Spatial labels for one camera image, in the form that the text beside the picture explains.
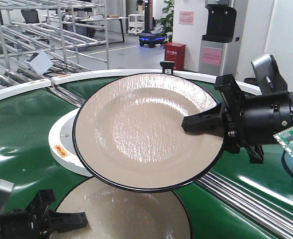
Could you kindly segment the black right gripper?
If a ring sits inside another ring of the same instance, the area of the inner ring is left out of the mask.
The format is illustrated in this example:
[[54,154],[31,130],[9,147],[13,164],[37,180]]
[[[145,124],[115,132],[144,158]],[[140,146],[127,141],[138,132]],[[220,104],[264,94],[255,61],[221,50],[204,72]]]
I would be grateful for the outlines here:
[[[276,144],[273,135],[293,126],[293,93],[246,96],[233,75],[216,78],[214,85],[224,100],[239,138],[238,144],[249,153],[263,153],[262,145]],[[183,118],[185,132],[211,131],[223,128],[222,103]]]

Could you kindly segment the blue mobile robot base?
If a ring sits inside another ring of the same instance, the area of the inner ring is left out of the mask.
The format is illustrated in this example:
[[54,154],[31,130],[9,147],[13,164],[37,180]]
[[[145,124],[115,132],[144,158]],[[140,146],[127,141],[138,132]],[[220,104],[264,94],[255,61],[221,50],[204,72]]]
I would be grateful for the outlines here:
[[139,45],[142,47],[148,45],[149,48],[156,44],[163,45],[165,37],[161,33],[152,33],[153,17],[151,16],[151,0],[140,0],[144,6],[144,30],[139,34]]

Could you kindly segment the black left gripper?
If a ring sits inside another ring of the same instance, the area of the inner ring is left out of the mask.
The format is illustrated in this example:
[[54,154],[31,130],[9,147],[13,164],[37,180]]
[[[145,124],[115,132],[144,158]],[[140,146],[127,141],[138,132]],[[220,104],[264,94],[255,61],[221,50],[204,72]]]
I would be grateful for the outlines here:
[[47,239],[53,232],[85,228],[85,212],[59,213],[49,210],[56,198],[52,189],[39,190],[25,209],[0,214],[0,239]]

